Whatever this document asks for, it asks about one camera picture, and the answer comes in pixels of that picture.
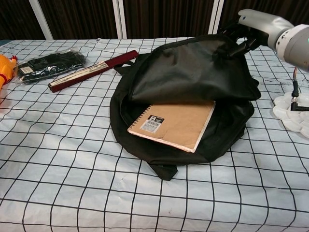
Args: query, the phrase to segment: white label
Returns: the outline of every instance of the white label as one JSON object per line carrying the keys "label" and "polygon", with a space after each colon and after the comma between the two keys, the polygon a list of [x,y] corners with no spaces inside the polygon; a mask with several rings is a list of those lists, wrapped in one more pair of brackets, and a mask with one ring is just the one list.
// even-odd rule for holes
{"label": "white label", "polygon": [[155,133],[161,125],[162,123],[160,122],[155,122],[147,119],[140,128],[144,131]]}
{"label": "white label", "polygon": [[21,70],[24,74],[32,73],[32,72],[33,72],[32,68],[30,68],[29,66],[28,66],[28,67],[24,67],[24,68],[20,68],[20,70]]}

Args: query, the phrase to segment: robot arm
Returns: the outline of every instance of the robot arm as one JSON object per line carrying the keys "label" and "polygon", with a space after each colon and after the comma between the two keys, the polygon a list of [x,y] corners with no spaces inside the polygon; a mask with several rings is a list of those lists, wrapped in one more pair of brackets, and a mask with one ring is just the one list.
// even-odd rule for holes
{"label": "robot arm", "polygon": [[[245,54],[263,45],[274,50],[281,60],[309,72],[309,25],[294,27],[284,18],[249,9],[239,11],[239,16],[237,23],[221,30],[222,34],[234,41],[247,38],[228,52],[229,57]],[[297,105],[298,85],[295,73],[291,110],[309,111],[309,107]]]}

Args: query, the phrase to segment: dark curtain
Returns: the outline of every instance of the dark curtain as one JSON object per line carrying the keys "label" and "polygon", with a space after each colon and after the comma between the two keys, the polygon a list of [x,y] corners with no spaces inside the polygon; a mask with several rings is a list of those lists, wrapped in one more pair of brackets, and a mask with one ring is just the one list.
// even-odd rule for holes
{"label": "dark curtain", "polygon": [[45,39],[28,0],[0,0],[0,40]]}
{"label": "dark curtain", "polygon": [[54,39],[117,38],[112,0],[39,0]]}
{"label": "dark curtain", "polygon": [[309,0],[225,0],[219,27],[238,20],[238,11],[242,9],[278,15],[294,25],[309,23]]}
{"label": "dark curtain", "polygon": [[128,38],[208,33],[213,0],[124,0]]}

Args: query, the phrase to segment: kraft notebook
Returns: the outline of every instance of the kraft notebook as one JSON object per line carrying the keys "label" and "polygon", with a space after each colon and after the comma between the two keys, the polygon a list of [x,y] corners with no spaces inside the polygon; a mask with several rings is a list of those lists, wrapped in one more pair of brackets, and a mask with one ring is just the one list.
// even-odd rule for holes
{"label": "kraft notebook", "polygon": [[214,108],[213,101],[196,105],[151,105],[127,131],[187,152],[195,152]]}

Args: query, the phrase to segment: white pole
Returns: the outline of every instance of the white pole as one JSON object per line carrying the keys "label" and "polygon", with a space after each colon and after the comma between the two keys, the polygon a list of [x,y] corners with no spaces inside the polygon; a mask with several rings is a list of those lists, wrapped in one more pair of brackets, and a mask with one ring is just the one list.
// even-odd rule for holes
{"label": "white pole", "polygon": [[208,34],[216,34],[218,31],[224,0],[214,0],[209,23]]}
{"label": "white pole", "polygon": [[43,14],[42,8],[38,0],[29,0],[30,5],[34,11],[34,14],[40,24],[42,32],[47,40],[53,40],[52,33],[50,32],[49,26],[46,22],[45,16]]}
{"label": "white pole", "polygon": [[119,13],[120,13],[120,20],[121,20],[122,37],[123,39],[127,39],[124,2],[123,0],[118,0],[118,3],[119,3]]}
{"label": "white pole", "polygon": [[121,18],[120,18],[118,0],[112,0],[112,6],[113,6],[113,9],[114,9],[117,36],[118,36],[118,39],[122,39],[123,36],[122,36],[122,27],[121,27]]}

